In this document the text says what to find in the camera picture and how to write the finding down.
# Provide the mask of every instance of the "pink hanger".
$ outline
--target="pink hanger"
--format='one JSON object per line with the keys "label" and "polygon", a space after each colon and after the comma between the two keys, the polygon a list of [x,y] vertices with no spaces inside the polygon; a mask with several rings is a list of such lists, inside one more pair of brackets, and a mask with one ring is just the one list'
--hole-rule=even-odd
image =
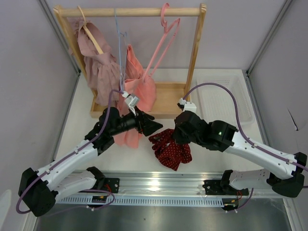
{"label": "pink hanger", "polygon": [[177,24],[177,28],[176,28],[176,30],[175,30],[175,32],[174,32],[172,38],[170,39],[169,43],[167,44],[167,46],[166,46],[164,52],[162,53],[162,55],[160,56],[159,60],[157,61],[157,64],[156,64],[155,67],[153,68],[152,72],[149,74],[149,76],[152,76],[152,75],[154,74],[155,70],[158,68],[160,62],[161,62],[162,59],[164,58],[164,56],[165,56],[167,50],[169,49],[171,43],[174,41],[175,36],[176,36],[176,34],[178,33],[178,31],[179,31],[180,18],[176,19],[169,27],[167,27],[167,21],[164,20],[164,17],[165,17],[164,15],[165,15],[165,10],[166,10],[166,8],[169,8],[169,3],[165,3],[165,4],[163,5],[163,7],[162,7],[161,12],[160,12],[160,22],[161,22],[161,25],[164,27],[164,35],[163,35],[162,38],[160,39],[159,44],[157,45],[156,50],[154,51],[154,54],[153,54],[153,56],[152,56],[152,58],[151,58],[151,60],[150,60],[150,62],[149,62],[149,65],[148,65],[148,67],[146,68],[145,72],[143,73],[143,76],[142,76],[143,80],[144,80],[146,74],[148,73],[148,71],[150,70],[150,68],[151,68],[151,66],[152,66],[152,64],[153,64],[153,62],[154,62],[154,59],[156,58],[156,56],[157,56],[157,54],[158,54],[158,52],[159,52],[159,49],[160,49],[161,46],[163,45],[163,43],[164,43],[164,41],[165,41],[165,39],[166,39],[168,33],[170,32],[170,30],[173,28],[173,26],[174,26],[175,24]]}

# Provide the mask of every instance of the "pink cloth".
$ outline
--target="pink cloth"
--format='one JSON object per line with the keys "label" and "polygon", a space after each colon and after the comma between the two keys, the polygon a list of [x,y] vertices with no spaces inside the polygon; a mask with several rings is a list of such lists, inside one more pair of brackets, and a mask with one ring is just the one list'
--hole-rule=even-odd
{"label": "pink cloth", "polygon": [[[131,45],[128,45],[127,48],[127,61],[126,61],[126,75],[128,78],[125,80],[125,91],[129,94],[134,93],[140,100],[137,104],[137,107],[145,112],[151,111],[155,100],[156,100],[156,85],[154,80],[152,79],[152,75],[154,74],[155,70],[158,68],[158,65],[162,61],[163,57],[165,56],[167,50],[169,49],[171,43],[173,42],[180,25],[180,19],[178,18],[175,20],[169,27],[167,27],[167,22],[164,20],[164,13],[165,9],[169,7],[168,3],[165,3],[161,10],[161,25],[164,27],[164,35],[160,39],[155,52],[149,62],[147,69],[144,71],[141,64],[137,60],[133,48]],[[167,47],[163,51],[162,55],[160,56],[157,64],[153,68],[152,72],[148,74],[154,59],[156,58],[161,46],[163,45],[168,33],[173,28],[174,25],[177,25],[176,30],[170,39]],[[118,109],[120,111],[120,115],[126,115],[128,111],[127,105],[124,103],[124,99],[120,96]],[[128,147],[131,148],[138,148],[139,139],[142,135],[138,134],[138,132],[133,129],[127,131],[125,133],[121,133],[119,135],[114,136],[115,143],[118,145],[126,144]]]}
{"label": "pink cloth", "polygon": [[[97,90],[96,103],[106,106],[108,104],[109,92],[112,89],[119,89],[120,66],[116,58],[111,54],[111,47],[107,44],[104,36],[93,23],[87,23],[87,28],[94,36],[103,54],[98,54],[92,41],[82,28],[83,19],[72,22],[76,32],[78,45],[86,64],[88,86]],[[112,101],[118,101],[119,95],[113,94]]]}

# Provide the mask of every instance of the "coral garment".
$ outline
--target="coral garment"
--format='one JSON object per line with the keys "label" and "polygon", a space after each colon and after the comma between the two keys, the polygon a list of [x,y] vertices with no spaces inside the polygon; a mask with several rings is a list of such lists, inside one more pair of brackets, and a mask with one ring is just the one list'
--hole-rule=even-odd
{"label": "coral garment", "polygon": [[[106,106],[110,91],[119,89],[120,66],[116,63],[116,58],[111,54],[111,47],[99,29],[93,23],[87,23],[87,28],[98,42],[103,54],[98,54],[82,28],[83,24],[84,20],[78,19],[72,22],[72,27],[76,32],[80,52],[84,56],[88,86],[97,90],[96,103]],[[112,101],[118,100],[119,95],[113,94]]]}
{"label": "coral garment", "polygon": [[[158,68],[158,65],[164,58],[167,50],[169,49],[171,43],[173,42],[180,26],[180,19],[176,19],[169,27],[167,27],[167,22],[164,20],[164,12],[165,8],[169,6],[168,3],[164,4],[161,10],[161,25],[164,27],[164,35],[160,39],[154,54],[147,66],[147,69],[144,71],[140,62],[136,58],[133,48],[131,45],[128,45],[127,48],[127,60],[126,60],[126,75],[127,79],[125,80],[125,91],[129,94],[135,94],[140,100],[137,104],[137,107],[144,111],[149,112],[151,111],[155,100],[156,100],[156,86],[155,82],[152,79],[152,75],[154,74],[155,70]],[[153,68],[152,72],[148,74],[161,46],[163,45],[168,33],[171,29],[176,27],[176,30],[170,39],[169,43],[167,44],[165,50],[163,51],[161,57],[157,61],[157,64]],[[120,96],[119,103],[118,103],[118,110],[120,111],[120,115],[126,115],[129,113],[127,105],[124,103],[124,99]],[[118,145],[126,144],[128,147],[131,148],[138,148],[139,139],[142,137],[135,129],[121,133],[119,135],[114,136],[115,143]]]}
{"label": "coral garment", "polygon": [[172,139],[173,129],[166,129],[161,133],[149,137],[154,144],[152,149],[159,162],[174,171],[178,170],[180,163],[189,163],[193,160],[188,144],[179,145]]}

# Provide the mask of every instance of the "hanger hook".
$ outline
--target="hanger hook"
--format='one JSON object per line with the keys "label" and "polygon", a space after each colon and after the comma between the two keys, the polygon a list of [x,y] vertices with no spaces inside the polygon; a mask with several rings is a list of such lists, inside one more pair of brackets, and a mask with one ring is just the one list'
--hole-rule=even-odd
{"label": "hanger hook", "polygon": [[170,5],[169,3],[165,3],[160,11],[160,22],[162,24],[162,26],[164,27],[164,31],[166,32],[167,29],[167,21],[165,21],[165,10],[166,8],[169,8]]}
{"label": "hanger hook", "polygon": [[81,14],[82,14],[83,22],[84,22],[83,25],[86,25],[86,24],[87,24],[86,17],[85,17],[85,15],[84,15],[84,13],[83,13],[81,7],[80,7],[80,6],[77,6],[77,7],[78,7],[78,9],[80,10],[80,12],[81,12]]}

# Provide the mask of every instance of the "red polka dot cloth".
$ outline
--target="red polka dot cloth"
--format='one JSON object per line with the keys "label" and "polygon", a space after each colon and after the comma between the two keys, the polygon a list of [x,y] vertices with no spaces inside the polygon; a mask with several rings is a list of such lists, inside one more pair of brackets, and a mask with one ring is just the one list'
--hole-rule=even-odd
{"label": "red polka dot cloth", "polygon": [[150,136],[149,141],[154,144],[152,149],[159,162],[177,171],[180,163],[189,163],[193,158],[188,144],[179,145],[174,142],[174,139],[172,139],[173,131],[173,129],[166,129],[161,133]]}

